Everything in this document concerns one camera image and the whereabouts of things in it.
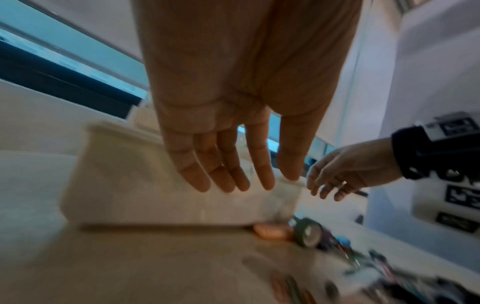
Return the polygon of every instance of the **black sleeve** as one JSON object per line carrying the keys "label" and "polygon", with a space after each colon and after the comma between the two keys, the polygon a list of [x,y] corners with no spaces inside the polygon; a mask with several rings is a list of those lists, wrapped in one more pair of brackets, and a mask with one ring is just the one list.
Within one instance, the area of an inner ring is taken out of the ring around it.
{"label": "black sleeve", "polygon": [[436,171],[442,179],[470,181],[480,177],[480,134],[430,141],[423,127],[398,130],[391,136],[393,154],[407,179],[428,177]]}

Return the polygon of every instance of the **table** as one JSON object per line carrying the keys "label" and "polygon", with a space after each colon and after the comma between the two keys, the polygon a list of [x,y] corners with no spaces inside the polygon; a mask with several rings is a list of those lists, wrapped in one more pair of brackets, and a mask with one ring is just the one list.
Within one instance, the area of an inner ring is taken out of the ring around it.
{"label": "table", "polygon": [[[319,286],[346,268],[328,254],[266,242],[243,228],[69,226],[57,201],[75,159],[0,152],[0,303],[275,303],[269,275],[276,269],[322,303]],[[480,275],[468,269],[354,222],[322,217],[315,206],[300,204],[298,212],[394,265],[480,290]]]}

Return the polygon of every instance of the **black label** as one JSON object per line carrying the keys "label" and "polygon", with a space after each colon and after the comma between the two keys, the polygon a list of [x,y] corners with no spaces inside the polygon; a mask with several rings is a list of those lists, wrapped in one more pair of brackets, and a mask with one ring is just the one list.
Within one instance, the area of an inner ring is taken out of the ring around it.
{"label": "black label", "polygon": [[448,185],[445,202],[480,210],[480,190]]}
{"label": "black label", "polygon": [[480,223],[475,221],[444,212],[440,212],[435,221],[442,225],[469,233],[474,233],[480,226]]}
{"label": "black label", "polygon": [[478,125],[470,117],[451,120],[444,123],[440,122],[439,125],[445,136],[466,135],[479,130]]}

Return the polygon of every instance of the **beige table surface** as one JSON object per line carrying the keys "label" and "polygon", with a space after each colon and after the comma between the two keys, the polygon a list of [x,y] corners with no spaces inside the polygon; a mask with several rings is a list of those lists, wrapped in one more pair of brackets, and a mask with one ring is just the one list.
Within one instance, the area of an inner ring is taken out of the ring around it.
{"label": "beige table surface", "polygon": [[[275,303],[268,279],[275,269],[291,273],[322,303],[319,286],[346,267],[293,243],[259,240],[247,229],[71,227],[57,203],[74,161],[0,152],[1,304]],[[359,250],[378,250],[393,265],[480,290],[480,275],[472,271],[323,216],[311,203],[300,204],[298,212],[350,238]]]}

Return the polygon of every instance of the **hand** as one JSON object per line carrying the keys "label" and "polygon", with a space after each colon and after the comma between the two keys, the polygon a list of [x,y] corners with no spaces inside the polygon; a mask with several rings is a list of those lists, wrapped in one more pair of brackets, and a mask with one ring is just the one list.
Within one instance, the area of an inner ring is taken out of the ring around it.
{"label": "hand", "polygon": [[225,192],[247,190],[235,149],[244,124],[258,177],[272,189],[270,109],[282,115],[277,165],[297,180],[337,87],[362,2],[132,3],[165,147],[185,180],[207,191],[205,171]]}
{"label": "hand", "polygon": [[325,199],[338,188],[335,201],[363,187],[384,185],[402,177],[391,138],[372,140],[339,148],[316,162],[307,175],[310,193]]}

